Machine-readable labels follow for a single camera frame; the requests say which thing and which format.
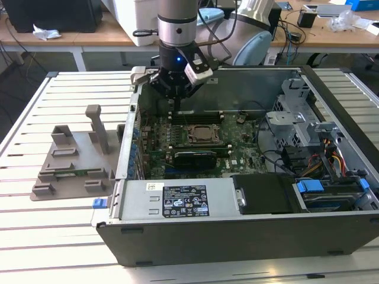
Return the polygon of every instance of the metal case panel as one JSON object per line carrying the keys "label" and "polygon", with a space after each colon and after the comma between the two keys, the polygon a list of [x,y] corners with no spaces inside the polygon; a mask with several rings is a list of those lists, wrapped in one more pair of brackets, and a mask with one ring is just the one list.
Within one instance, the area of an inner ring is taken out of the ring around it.
{"label": "metal case panel", "polygon": [[97,231],[123,266],[169,265],[351,254],[379,235],[373,215],[219,221]]}

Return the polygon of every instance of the warning label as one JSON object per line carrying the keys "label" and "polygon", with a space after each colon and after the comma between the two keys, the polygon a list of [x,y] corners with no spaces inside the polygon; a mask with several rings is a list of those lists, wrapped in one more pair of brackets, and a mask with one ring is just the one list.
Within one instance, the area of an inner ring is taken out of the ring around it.
{"label": "warning label", "polygon": [[162,214],[165,218],[209,216],[206,186],[164,186]]}

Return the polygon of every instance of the blue latch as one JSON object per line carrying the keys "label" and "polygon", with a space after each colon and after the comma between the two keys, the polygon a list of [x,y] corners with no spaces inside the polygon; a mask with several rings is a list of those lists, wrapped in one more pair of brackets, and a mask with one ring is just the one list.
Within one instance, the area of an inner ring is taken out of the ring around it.
{"label": "blue latch", "polygon": [[107,199],[106,198],[97,198],[92,204],[93,209],[106,209],[107,208]]}
{"label": "blue latch", "polygon": [[303,192],[323,192],[324,187],[318,179],[305,179],[297,183],[300,193]]}
{"label": "blue latch", "polygon": [[365,179],[360,179],[359,183],[361,184],[364,192],[366,192],[370,188],[370,185],[368,184],[367,180],[365,180]]}

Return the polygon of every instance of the blue box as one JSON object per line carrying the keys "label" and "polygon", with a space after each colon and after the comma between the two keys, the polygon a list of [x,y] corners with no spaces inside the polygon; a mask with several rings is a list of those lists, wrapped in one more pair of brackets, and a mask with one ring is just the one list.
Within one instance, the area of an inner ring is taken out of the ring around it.
{"label": "blue box", "polygon": [[353,11],[379,10],[379,0],[346,0],[345,5],[353,5]]}

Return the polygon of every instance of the computer case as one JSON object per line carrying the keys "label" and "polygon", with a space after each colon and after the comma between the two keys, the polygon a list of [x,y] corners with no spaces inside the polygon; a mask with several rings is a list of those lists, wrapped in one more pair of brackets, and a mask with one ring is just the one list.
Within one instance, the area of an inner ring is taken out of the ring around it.
{"label": "computer case", "polygon": [[268,15],[268,21],[271,24],[270,29],[268,31],[272,34],[272,40],[274,40],[275,38],[275,33],[277,32],[277,27],[281,13],[282,8],[276,2],[274,2],[271,12]]}
{"label": "computer case", "polygon": [[45,30],[94,33],[101,22],[101,0],[2,0],[18,33],[30,33],[33,24]]}

